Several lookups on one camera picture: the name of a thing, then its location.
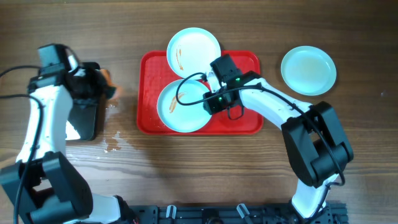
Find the light blue plate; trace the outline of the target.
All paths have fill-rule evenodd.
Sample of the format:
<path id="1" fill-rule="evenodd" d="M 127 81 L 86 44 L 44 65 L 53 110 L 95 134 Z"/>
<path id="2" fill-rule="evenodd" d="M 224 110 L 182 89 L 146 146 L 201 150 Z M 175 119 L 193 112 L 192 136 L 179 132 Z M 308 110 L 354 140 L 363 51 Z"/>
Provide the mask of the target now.
<path id="1" fill-rule="evenodd" d="M 211 115 L 203 108 L 203 103 L 184 106 L 178 103 L 191 103 L 202 100 L 203 94 L 209 89 L 196 80 L 187 80 L 179 89 L 182 80 L 168 84 L 157 100 L 157 114 L 166 127 L 178 133 L 192 133 L 203 128 L 211 119 Z"/>
<path id="2" fill-rule="evenodd" d="M 197 72 L 208 73 L 210 63 L 221 57 L 221 47 L 211 32 L 190 27 L 171 38 L 166 57 L 172 71 L 181 78 L 187 78 Z"/>
<path id="3" fill-rule="evenodd" d="M 299 46 L 288 51 L 280 65 L 287 86 L 306 96 L 318 96 L 331 90 L 337 79 L 334 61 L 323 50 Z"/>

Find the green and orange sponge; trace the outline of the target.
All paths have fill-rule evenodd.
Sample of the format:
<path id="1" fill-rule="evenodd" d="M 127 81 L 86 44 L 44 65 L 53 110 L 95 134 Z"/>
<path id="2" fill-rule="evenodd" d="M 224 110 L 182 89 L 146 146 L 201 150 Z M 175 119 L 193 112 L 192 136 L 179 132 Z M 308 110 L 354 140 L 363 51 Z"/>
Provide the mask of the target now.
<path id="1" fill-rule="evenodd" d="M 122 93 L 122 88 L 119 85 L 113 83 L 110 72 L 108 70 L 101 69 L 100 72 L 106 81 L 106 88 L 104 91 L 106 98 L 108 100 L 114 100 L 116 98 L 119 98 Z"/>

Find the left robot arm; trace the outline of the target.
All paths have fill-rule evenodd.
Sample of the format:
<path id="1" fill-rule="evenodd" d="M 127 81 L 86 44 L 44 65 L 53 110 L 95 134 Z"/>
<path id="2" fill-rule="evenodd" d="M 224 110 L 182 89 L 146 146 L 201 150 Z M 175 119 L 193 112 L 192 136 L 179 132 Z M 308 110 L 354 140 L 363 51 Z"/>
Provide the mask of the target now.
<path id="1" fill-rule="evenodd" d="M 41 68 L 30 79 L 25 143 L 15 164 L 1 169 L 14 223 L 139 223 L 120 196 L 93 194 L 65 153 L 74 102 L 91 105 L 118 94 L 109 72 L 95 63 L 72 71 L 63 65 Z"/>

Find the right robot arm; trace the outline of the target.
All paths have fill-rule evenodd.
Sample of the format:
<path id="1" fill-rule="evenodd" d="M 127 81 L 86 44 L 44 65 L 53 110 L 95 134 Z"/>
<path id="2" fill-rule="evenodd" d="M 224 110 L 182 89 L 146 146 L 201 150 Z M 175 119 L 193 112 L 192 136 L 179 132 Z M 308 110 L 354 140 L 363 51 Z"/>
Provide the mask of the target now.
<path id="1" fill-rule="evenodd" d="M 241 105 L 282 131 L 290 166 L 298 177 L 293 210 L 302 220 L 313 220 L 325 208 L 330 187 L 345 184 L 343 171 L 354 158 L 333 107 L 324 101 L 312 105 L 296 100 L 254 71 L 237 70 L 225 77 L 209 72 L 201 79 L 210 86 L 203 96 L 209 114 Z"/>

